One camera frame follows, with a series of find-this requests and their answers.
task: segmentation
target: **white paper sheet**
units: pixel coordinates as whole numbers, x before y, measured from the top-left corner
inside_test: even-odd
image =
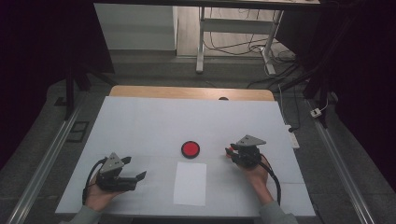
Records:
[[[178,162],[174,203],[205,206],[206,164]]]

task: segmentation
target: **red circle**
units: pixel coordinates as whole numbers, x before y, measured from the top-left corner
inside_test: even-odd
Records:
[[[194,156],[198,153],[198,151],[199,151],[199,146],[198,146],[198,144],[196,144],[194,142],[187,142],[183,146],[183,152],[187,156]]]

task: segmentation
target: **cable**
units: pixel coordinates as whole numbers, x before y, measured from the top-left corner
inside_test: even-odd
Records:
[[[269,161],[267,160],[267,158],[265,158],[265,156],[262,155],[262,154],[260,154],[260,155],[262,155],[262,157],[268,162],[268,166],[265,165],[264,163],[262,163],[261,161],[256,160],[254,157],[252,157],[252,156],[250,156],[250,155],[248,155],[248,154],[245,154],[245,153],[244,153],[244,155],[246,155],[246,156],[247,156],[249,159],[251,159],[252,161],[258,163],[262,168],[264,168],[264,170],[265,170],[266,172],[268,172],[268,175],[270,175],[270,176],[274,179],[274,182],[275,182],[275,184],[276,184],[276,200],[277,200],[277,203],[280,205],[281,188],[280,188],[279,180],[277,179],[277,177],[276,177],[276,175],[275,175],[275,173],[274,173],[274,171],[273,171],[273,169],[272,169],[272,167],[271,167],[270,162],[269,162]]]
[[[260,10],[257,11],[256,21],[259,19],[259,15],[260,15]],[[253,40],[253,36],[254,36],[254,34],[251,35],[250,43],[247,45],[248,48],[250,48],[250,44],[251,44],[251,41]]]
[[[289,50],[289,49],[286,49],[286,50],[282,50],[282,51],[280,51],[278,54],[277,54],[277,56],[275,56],[274,55],[274,52],[272,51],[272,50],[270,50],[270,53],[271,53],[271,55],[270,55],[270,57],[276,62],[276,63],[295,63],[296,62],[296,59],[294,58],[294,57],[288,57],[288,58],[281,58],[280,57],[280,54],[281,53],[284,53],[284,52],[292,52],[291,50]]]
[[[294,65],[295,65],[295,64],[292,64],[291,66],[289,66],[288,68],[286,68],[283,72],[279,73],[279,74],[278,74],[278,77],[272,77],[272,76],[270,76],[270,77],[267,78],[267,79],[262,79],[262,80],[250,82],[249,84],[247,84],[247,89],[249,89],[250,86],[252,86],[253,84],[262,83],[262,82],[265,82],[265,81],[269,81],[269,80],[278,78],[279,80],[276,80],[275,82],[271,83],[271,84],[267,87],[267,89],[269,89],[272,85],[274,85],[274,84],[277,83],[278,81],[282,80],[283,78],[289,76],[295,69],[297,69],[297,68],[292,69],[292,70],[290,71],[289,74],[286,74],[284,77],[279,77],[279,76],[283,76],[285,73],[287,73],[288,70],[291,69]]]
[[[205,47],[206,47],[207,49],[213,49],[213,48],[210,48],[210,47],[206,44],[205,41],[204,41],[204,45],[205,45]],[[228,53],[228,54],[231,54],[231,55],[243,55],[243,54],[248,54],[248,53],[252,52],[254,49],[250,49],[249,51],[241,52],[241,53],[232,53],[232,52],[229,52],[229,51],[226,51],[226,50],[223,50],[223,49],[213,49],[213,50],[221,51],[221,52]]]
[[[241,9],[242,9],[242,8],[238,8],[238,12],[239,12],[239,13],[244,13],[244,12],[249,12],[249,11],[250,11],[250,9],[244,9],[244,11],[241,11]]]
[[[215,84],[213,84],[213,83],[211,83],[211,82],[209,82],[209,81],[205,81],[205,83],[206,83],[206,84],[209,84],[210,86],[212,86],[212,87],[214,87],[214,88],[217,88],[217,86],[216,86]]]
[[[300,108],[298,107],[298,103],[297,103],[296,86],[294,86],[294,88],[293,88],[293,93],[294,93],[294,103],[296,104],[296,108],[297,108],[298,126],[297,126],[297,128],[292,128],[293,130],[291,132],[293,132],[293,131],[295,131],[295,130],[297,130],[297,129],[299,129],[301,127]]]
[[[280,85],[279,85],[279,84],[277,84],[277,86],[279,87],[280,108],[281,108],[280,112],[282,113],[282,119],[283,119],[283,122],[284,122],[285,124],[288,124],[288,123],[286,123],[286,121],[285,121],[285,117],[284,117],[284,113],[283,113],[282,90],[280,89]]]
[[[85,204],[85,202],[87,201],[87,197],[88,197],[88,188],[90,187],[90,181],[91,181],[91,176],[93,174],[93,171],[95,171],[96,167],[100,164],[104,164],[107,161],[107,157],[105,157],[102,160],[99,160],[91,169],[90,174],[88,175],[87,178],[87,182],[85,183],[85,188],[82,191],[82,205]]]
[[[327,107],[328,104],[329,104],[329,98],[326,98],[326,105],[325,105],[322,109],[320,109],[320,111],[326,109],[326,107]]]
[[[267,39],[265,38],[265,39],[253,40],[251,43],[260,42],[260,41],[264,41],[264,40],[267,40]],[[234,45],[228,45],[228,46],[222,46],[222,47],[215,47],[215,46],[213,46],[213,47],[214,47],[215,49],[228,49],[228,48],[232,48],[232,47],[236,47],[236,46],[245,45],[245,44],[248,44],[248,43],[249,43],[249,41],[243,42],[243,43],[240,43],[240,44],[234,44]]]

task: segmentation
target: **dark background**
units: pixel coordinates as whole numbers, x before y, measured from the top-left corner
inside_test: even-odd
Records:
[[[88,1],[5,1],[0,5],[1,157],[3,167],[46,102],[50,85],[82,64],[114,72]]]
[[[396,3],[367,1],[332,58],[341,121],[396,190]]]

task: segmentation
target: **aluminum rail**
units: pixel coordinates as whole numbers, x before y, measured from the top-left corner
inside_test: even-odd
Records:
[[[310,110],[313,110],[313,106],[309,104],[308,101],[305,101],[308,105]],[[356,186],[355,181],[352,178],[352,175],[347,169],[347,166],[339,153],[337,146],[335,145],[334,141],[332,140],[332,136],[329,133],[328,129],[324,129],[321,125],[320,121],[317,119],[314,120],[315,125],[317,127],[318,133],[327,148],[330,158],[334,164],[335,170],[337,171],[338,175],[340,176],[341,181],[344,184],[344,188],[346,193],[349,195],[350,200],[356,210],[356,214],[358,215],[361,223],[363,224],[375,224],[374,218],[371,215],[369,207],[367,206],[366,201],[364,201],[363,196],[361,195],[361,191],[359,190],[358,186]]]
[[[63,122],[55,138],[49,145],[49,149],[35,170],[35,174],[24,190],[20,200],[14,208],[14,211],[11,213],[11,216],[8,218],[7,224],[22,224],[26,219],[33,203],[35,202],[38,192],[41,190],[41,187],[50,173],[53,163],[55,163],[55,160],[64,145],[67,135],[73,127],[73,123],[75,122],[82,105],[86,101],[87,95],[88,93],[86,92],[81,92],[78,95],[74,112],[71,114],[69,120],[65,120]]]

